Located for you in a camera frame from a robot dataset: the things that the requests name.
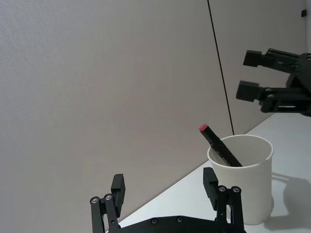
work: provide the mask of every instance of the table surface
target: table surface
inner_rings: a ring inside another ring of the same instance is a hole
[[[245,225],[248,233],[311,232],[311,117],[274,114],[248,134],[268,139],[275,148],[272,162],[271,217],[260,225]],[[203,187],[207,161],[120,222],[122,227],[160,216],[214,219]]]

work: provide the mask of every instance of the white paper cup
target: white paper cup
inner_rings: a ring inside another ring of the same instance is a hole
[[[272,211],[273,146],[268,140],[253,135],[234,135],[225,137],[222,141],[243,167],[226,166],[219,155],[209,148],[207,156],[219,185],[227,188],[238,186],[242,189],[245,224],[263,223],[270,217]]]

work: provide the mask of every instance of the gray wall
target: gray wall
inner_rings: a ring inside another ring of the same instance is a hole
[[[89,199],[126,216],[231,134],[205,0],[0,2],[0,228],[91,231]]]
[[[234,133],[246,133],[270,114],[258,102],[235,98],[240,80],[261,86],[285,87],[288,74],[264,67],[243,66],[247,50],[269,48],[307,51],[305,0],[210,0]]]

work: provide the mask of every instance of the white wall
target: white wall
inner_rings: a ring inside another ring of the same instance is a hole
[[[90,232],[115,173],[125,216],[231,134],[206,0],[2,0],[0,72],[3,233]]]

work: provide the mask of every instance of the black marker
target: black marker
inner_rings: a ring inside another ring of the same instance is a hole
[[[228,147],[220,140],[208,125],[202,125],[199,128],[200,132],[210,143],[210,146],[217,152],[227,166],[242,166],[236,157],[231,153]]]

